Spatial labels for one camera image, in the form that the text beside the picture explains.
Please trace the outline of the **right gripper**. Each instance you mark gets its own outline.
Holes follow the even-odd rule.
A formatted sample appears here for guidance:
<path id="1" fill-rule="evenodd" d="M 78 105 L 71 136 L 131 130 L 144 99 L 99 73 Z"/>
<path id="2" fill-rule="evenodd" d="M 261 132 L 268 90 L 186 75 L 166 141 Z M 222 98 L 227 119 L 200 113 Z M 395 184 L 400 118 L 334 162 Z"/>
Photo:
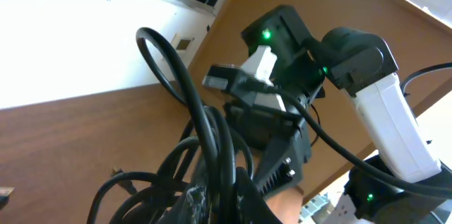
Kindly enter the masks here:
<path id="1" fill-rule="evenodd" d="M 302 167 L 311 157 L 307 122 L 298 110 L 277 110 L 247 104 L 242 96 L 222 91 L 223 109 L 231 132 L 248 146 L 264 151 L 253 183 L 261 196 L 275 196 L 303 179 Z"/>

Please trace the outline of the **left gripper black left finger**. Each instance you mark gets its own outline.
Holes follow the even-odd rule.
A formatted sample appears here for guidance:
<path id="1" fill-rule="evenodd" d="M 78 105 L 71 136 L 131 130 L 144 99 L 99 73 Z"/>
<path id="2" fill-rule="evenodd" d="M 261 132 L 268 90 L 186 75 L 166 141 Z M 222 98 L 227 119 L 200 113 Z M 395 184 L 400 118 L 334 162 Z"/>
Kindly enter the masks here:
<path id="1" fill-rule="evenodd" d="M 215 171 L 199 168 L 165 216 L 169 224 L 207 223 L 215 198 Z"/>

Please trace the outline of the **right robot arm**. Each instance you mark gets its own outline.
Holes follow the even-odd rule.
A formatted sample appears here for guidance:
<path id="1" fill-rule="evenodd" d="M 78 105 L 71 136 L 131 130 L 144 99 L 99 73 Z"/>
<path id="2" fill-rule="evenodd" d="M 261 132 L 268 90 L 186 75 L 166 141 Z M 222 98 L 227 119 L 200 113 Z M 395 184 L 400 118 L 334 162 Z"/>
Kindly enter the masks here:
<path id="1" fill-rule="evenodd" d="M 267 12 L 241 36 L 248 59 L 241 66 L 210 68 L 203 84 L 226 96 L 233 137 L 263 151 L 250 184 L 260 199 L 302 180 L 312 129 L 353 165 L 330 223 L 415 223 L 451 203 L 451 170 L 429 151 L 384 39 L 339 27 L 317 40 L 290 5 Z M 360 160 L 309 114 L 325 95 L 325 81 L 346 92 L 376 156 Z"/>

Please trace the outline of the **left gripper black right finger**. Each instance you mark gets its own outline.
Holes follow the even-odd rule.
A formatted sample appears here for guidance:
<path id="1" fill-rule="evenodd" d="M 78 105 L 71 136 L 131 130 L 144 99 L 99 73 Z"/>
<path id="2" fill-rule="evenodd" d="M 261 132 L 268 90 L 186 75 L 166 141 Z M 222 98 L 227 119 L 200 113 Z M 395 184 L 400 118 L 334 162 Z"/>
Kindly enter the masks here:
<path id="1" fill-rule="evenodd" d="M 243 167 L 236 168 L 236 212 L 241 224 L 282 224 L 273 214 Z"/>

